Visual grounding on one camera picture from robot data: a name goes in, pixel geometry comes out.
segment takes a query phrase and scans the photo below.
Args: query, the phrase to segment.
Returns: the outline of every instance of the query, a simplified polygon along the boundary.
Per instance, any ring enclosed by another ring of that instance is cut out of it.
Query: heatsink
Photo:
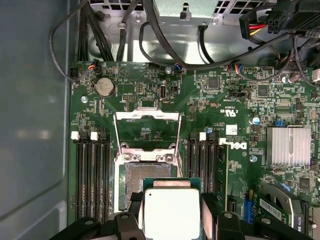
[[[311,130],[301,127],[268,127],[266,163],[272,165],[309,166]]]

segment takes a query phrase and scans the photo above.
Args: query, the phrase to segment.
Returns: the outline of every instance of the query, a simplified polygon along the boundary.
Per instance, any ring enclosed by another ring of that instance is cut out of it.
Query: red wire
[[[266,26],[267,26],[267,24],[252,25],[252,26],[249,26],[249,29],[250,29],[250,30],[261,29],[261,28],[264,28],[264,27],[266,27]]]

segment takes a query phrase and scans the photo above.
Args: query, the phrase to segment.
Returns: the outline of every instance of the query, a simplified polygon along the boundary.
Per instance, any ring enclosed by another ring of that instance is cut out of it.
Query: cpu socket lever
[[[156,148],[146,151],[142,148],[130,148],[121,144],[117,121],[138,120],[144,116],[153,117],[156,120],[169,120],[178,122],[176,142],[172,142],[168,148]],[[132,112],[116,112],[113,115],[113,122],[118,146],[118,152],[114,158],[114,212],[119,212],[119,177],[120,165],[128,163],[155,163],[170,164],[177,167],[177,177],[182,177],[182,162],[179,152],[179,136],[182,116],[178,112],[163,112],[155,107],[138,107]]]

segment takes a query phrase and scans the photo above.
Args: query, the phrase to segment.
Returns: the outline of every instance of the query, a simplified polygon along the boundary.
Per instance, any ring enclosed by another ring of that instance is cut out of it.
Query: motherboard
[[[242,73],[257,80],[229,67],[100,62],[73,83],[69,224],[128,210],[144,178],[200,178],[221,211],[274,216],[320,239],[319,88],[294,71],[259,81],[270,66]]]

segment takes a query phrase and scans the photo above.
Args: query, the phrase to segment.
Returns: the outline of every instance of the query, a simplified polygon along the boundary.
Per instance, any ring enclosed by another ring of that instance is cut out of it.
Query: green circuit board
[[[76,62],[74,72],[82,73],[89,65]],[[319,204],[319,88],[303,81],[289,83],[295,73],[284,72],[270,82],[247,82],[238,78],[234,69],[225,67],[210,71],[172,69],[167,73],[163,67],[149,63],[102,62],[101,70],[102,76],[91,71],[80,83],[71,85],[70,130],[78,131],[81,137],[87,133],[84,138],[90,132],[103,132],[105,141],[98,148],[99,158],[104,159],[100,163],[96,156],[90,157],[90,140],[70,143],[69,224],[84,216],[98,217],[104,222],[113,213],[114,157],[118,151],[114,114],[144,107],[181,114],[178,149],[182,175],[200,178],[202,192],[217,193],[222,210],[229,210],[226,197],[230,198],[236,202],[234,210],[243,218],[244,195],[250,190],[255,193],[261,182],[285,184],[292,193],[309,202],[310,212]],[[275,70],[268,66],[244,66],[242,72],[259,79],[271,76]],[[114,83],[114,93],[109,97],[100,96],[95,89],[101,77]],[[85,103],[81,100],[83,96],[87,97]],[[259,117],[259,125],[252,124],[253,117]],[[311,129],[313,165],[267,163],[266,129],[276,126]],[[206,127],[212,132],[201,142],[199,135],[205,133]],[[170,120],[150,117],[119,120],[117,128],[120,142],[131,148],[168,148],[177,140],[178,124]],[[216,160],[208,161],[208,148]],[[257,161],[250,161],[252,156]],[[304,181],[308,187],[301,186],[302,178],[308,179]]]

